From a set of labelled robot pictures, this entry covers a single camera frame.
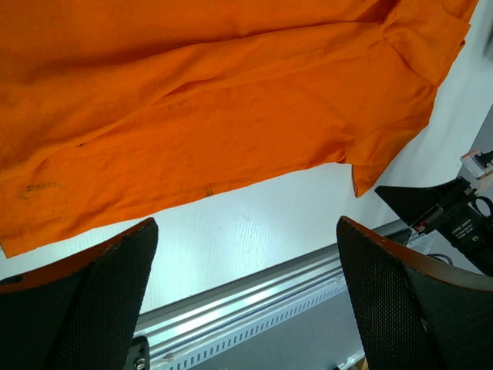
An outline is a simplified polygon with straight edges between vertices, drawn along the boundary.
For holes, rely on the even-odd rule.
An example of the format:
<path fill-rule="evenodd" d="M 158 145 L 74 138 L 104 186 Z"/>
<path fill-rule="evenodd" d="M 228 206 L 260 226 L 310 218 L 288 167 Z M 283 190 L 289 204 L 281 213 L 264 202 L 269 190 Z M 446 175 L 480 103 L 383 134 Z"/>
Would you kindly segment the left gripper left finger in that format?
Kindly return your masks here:
<path fill-rule="evenodd" d="M 158 244 L 147 218 L 1 281 L 3 369 L 123 369 Z"/>

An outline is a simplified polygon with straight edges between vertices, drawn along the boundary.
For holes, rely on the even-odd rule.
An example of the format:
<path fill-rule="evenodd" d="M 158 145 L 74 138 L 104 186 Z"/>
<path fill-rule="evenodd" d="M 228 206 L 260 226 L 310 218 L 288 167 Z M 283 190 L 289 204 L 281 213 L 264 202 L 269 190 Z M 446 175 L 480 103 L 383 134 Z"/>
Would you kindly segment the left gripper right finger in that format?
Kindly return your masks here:
<path fill-rule="evenodd" d="M 348 217 L 337 246 L 370 369 L 490 369 L 492 279 Z"/>

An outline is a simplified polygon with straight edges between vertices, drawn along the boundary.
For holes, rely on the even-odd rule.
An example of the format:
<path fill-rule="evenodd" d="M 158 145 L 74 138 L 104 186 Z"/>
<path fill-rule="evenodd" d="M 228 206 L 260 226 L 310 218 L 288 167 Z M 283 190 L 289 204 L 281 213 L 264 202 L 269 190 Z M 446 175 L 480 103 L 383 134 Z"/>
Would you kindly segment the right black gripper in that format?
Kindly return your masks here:
<path fill-rule="evenodd" d="M 492 275 L 492 201 L 478 196 L 475 188 L 457 177 L 434 187 L 378 186 L 376 194 L 419 234 L 437 231 L 478 270 Z"/>

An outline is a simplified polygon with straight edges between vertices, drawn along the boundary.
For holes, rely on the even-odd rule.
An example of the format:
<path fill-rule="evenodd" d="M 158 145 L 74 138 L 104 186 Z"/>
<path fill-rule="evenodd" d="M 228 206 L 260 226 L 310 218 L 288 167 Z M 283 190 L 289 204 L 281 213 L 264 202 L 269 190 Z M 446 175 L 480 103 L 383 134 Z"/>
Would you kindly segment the orange t shirt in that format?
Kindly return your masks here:
<path fill-rule="evenodd" d="M 364 195 L 428 125 L 476 5 L 3 1 L 3 252 L 325 163 Z"/>

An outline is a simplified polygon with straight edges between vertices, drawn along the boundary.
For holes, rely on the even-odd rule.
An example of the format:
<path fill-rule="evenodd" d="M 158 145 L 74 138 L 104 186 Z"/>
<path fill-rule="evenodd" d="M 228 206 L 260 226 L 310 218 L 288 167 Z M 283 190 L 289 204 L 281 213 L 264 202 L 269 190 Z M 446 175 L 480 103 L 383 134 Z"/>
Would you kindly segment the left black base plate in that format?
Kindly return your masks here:
<path fill-rule="evenodd" d="M 139 336 L 132 340 L 124 370 L 150 370 L 149 342 L 147 337 Z"/>

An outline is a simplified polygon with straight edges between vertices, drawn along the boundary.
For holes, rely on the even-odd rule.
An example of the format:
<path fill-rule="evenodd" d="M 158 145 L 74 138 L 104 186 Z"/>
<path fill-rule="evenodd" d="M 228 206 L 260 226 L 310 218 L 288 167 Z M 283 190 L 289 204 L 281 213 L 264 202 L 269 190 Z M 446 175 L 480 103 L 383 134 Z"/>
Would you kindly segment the aluminium mounting rail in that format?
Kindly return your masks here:
<path fill-rule="evenodd" d="M 332 244 L 142 314 L 135 335 L 147 337 L 155 360 L 269 304 L 340 281 L 345 282 L 338 246 Z"/>

